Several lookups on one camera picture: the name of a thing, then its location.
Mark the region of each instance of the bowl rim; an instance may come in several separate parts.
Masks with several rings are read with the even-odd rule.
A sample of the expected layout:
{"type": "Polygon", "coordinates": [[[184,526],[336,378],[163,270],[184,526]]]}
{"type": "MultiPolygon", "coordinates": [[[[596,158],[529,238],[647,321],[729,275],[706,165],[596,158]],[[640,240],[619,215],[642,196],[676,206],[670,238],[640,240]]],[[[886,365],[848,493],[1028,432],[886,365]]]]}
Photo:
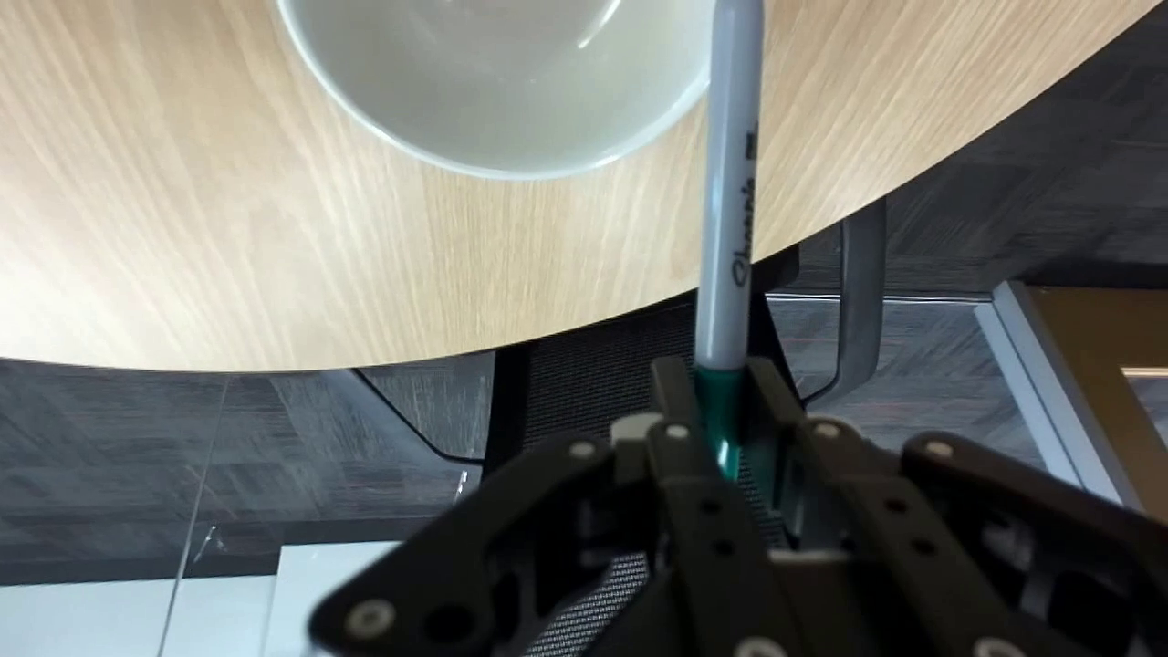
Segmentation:
{"type": "Polygon", "coordinates": [[[382,128],[377,116],[370,116],[316,61],[296,11],[296,0],[276,0],[276,13],[286,21],[286,33],[291,41],[296,58],[310,71],[310,78],[325,88],[325,96],[349,116],[358,120],[364,131],[372,131],[377,140],[392,144],[395,148],[433,165],[440,171],[455,171],[455,174],[472,174],[472,179],[496,179],[496,184],[545,184],[545,179],[568,179],[568,174],[585,174],[596,169],[606,169],[650,144],[656,144],[663,131],[670,131],[692,106],[696,97],[707,92],[707,58],[702,58],[702,67],[692,71],[692,78],[670,96],[667,108],[656,114],[652,120],[640,123],[635,131],[629,131],[625,140],[616,140],[613,146],[606,146],[600,158],[588,159],[573,159],[573,165],[558,165],[558,169],[485,169],[485,165],[466,165],[447,154],[433,154],[421,144],[410,144],[400,136],[395,136],[392,128],[382,128]]]}

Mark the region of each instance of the screw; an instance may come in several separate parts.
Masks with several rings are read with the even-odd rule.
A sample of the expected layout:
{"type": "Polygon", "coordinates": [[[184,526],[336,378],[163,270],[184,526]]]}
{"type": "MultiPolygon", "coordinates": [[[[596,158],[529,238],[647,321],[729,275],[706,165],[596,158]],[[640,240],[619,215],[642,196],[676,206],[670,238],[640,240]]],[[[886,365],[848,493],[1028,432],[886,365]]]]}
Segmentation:
{"type": "Polygon", "coordinates": [[[975,644],[975,657],[1024,657],[1013,644],[998,637],[998,634],[981,634],[975,644]]]}
{"type": "Polygon", "coordinates": [[[662,423],[662,412],[633,412],[633,417],[619,417],[613,428],[608,428],[608,437],[613,440],[647,440],[650,437],[650,428],[662,423]]]}
{"type": "Polygon", "coordinates": [[[343,628],[349,630],[349,637],[381,637],[395,628],[395,606],[386,597],[364,597],[349,608],[343,628]]]}
{"type": "Polygon", "coordinates": [[[573,446],[568,446],[568,456],[573,456],[573,460],[593,460],[593,453],[596,453],[593,440],[573,440],[573,446]]]}
{"type": "Polygon", "coordinates": [[[843,432],[841,423],[814,423],[814,433],[835,440],[843,432]]]}
{"type": "Polygon", "coordinates": [[[953,456],[953,446],[950,440],[928,440],[922,453],[938,456],[938,460],[950,460],[953,456]]]}
{"type": "Polygon", "coordinates": [[[751,634],[736,644],[734,657],[790,657],[790,653],[777,644],[751,634]]]}

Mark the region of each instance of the white wall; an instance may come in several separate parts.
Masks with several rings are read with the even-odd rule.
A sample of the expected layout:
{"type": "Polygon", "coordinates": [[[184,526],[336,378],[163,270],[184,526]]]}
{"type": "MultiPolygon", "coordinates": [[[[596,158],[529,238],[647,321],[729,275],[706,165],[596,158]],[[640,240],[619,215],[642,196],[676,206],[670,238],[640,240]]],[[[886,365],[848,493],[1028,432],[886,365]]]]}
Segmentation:
{"type": "Polygon", "coordinates": [[[392,545],[286,547],[276,577],[0,586],[2,657],[305,657],[305,614],[392,545]]]}
{"type": "MultiPolygon", "coordinates": [[[[167,657],[255,657],[269,577],[185,582],[167,657]]],[[[0,586],[6,657],[158,657],[172,582],[0,586]]]]}

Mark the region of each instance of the wood grain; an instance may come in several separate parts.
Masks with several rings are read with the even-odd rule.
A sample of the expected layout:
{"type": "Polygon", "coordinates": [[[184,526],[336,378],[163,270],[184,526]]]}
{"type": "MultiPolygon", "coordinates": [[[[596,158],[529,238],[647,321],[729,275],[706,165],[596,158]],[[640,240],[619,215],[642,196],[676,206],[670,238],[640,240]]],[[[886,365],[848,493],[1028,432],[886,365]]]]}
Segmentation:
{"type": "MultiPolygon", "coordinates": [[[[771,257],[961,148],[1153,0],[774,0],[771,257]]],[[[520,342],[696,280],[706,114],[565,184],[349,123],[268,0],[0,8],[0,354],[338,367],[520,342]]]]}

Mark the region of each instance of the pen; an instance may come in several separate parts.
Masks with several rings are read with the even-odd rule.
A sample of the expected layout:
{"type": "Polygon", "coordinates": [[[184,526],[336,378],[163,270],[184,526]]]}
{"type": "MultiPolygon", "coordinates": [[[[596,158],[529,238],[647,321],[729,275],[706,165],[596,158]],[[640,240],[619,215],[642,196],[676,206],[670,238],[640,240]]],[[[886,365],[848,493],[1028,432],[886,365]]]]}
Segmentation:
{"type": "Polygon", "coordinates": [[[706,440],[728,478],[742,471],[742,376],[748,359],[764,0],[717,0],[707,84],[706,243],[692,376],[706,440]]]}

